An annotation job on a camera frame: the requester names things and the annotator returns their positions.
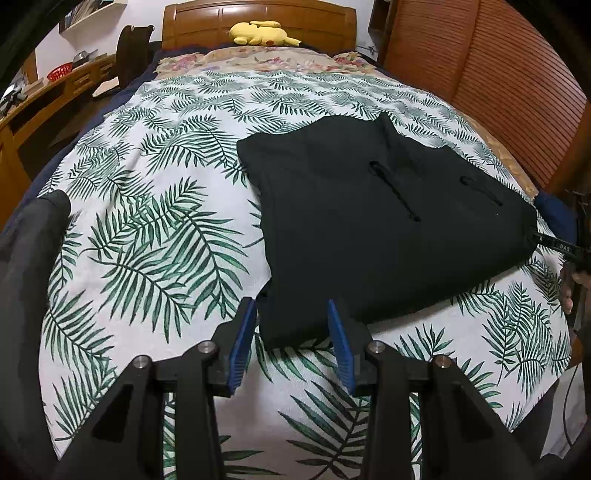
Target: metal screw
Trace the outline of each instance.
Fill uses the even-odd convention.
[[[379,340],[374,340],[373,342],[368,343],[368,350],[372,353],[382,353],[386,350],[386,344]]]
[[[212,353],[217,348],[217,345],[211,340],[204,340],[197,345],[197,350],[201,353]]]
[[[452,365],[452,359],[447,355],[437,355],[435,357],[435,365],[439,368],[448,368]]]
[[[146,368],[150,364],[150,358],[148,355],[138,355],[134,358],[135,368]]]

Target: wooden wardrobe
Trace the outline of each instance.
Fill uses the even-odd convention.
[[[587,176],[591,189],[589,103],[521,14],[505,0],[391,1],[387,71],[476,118],[538,187],[561,193]]]

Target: yellow stuffed toy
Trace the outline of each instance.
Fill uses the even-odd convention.
[[[279,22],[240,22],[230,29],[230,38],[238,45],[300,46],[300,40],[287,36]]]

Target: red basket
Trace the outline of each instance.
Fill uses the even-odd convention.
[[[50,82],[55,82],[57,79],[62,78],[65,75],[68,75],[72,71],[72,62],[64,63],[59,67],[53,69],[51,72],[47,74],[47,78]]]

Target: palm leaf pattern bedsheet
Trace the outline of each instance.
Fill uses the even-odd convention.
[[[449,105],[371,74],[201,72],[153,81],[78,142],[42,191],[62,189],[72,201],[40,353],[59,454],[135,355],[168,358],[210,338],[269,278],[258,199],[236,141],[380,111],[400,133],[452,147],[527,200]],[[541,219],[539,228],[549,233]],[[456,358],[514,429],[569,363],[557,269],[557,257],[538,249],[471,291],[371,329],[406,356]],[[410,402],[418,477],[417,397]],[[325,339],[267,352],[255,335],[243,386],[216,405],[228,478],[359,474],[368,399],[345,393]],[[173,479],[174,397],[163,451]]]

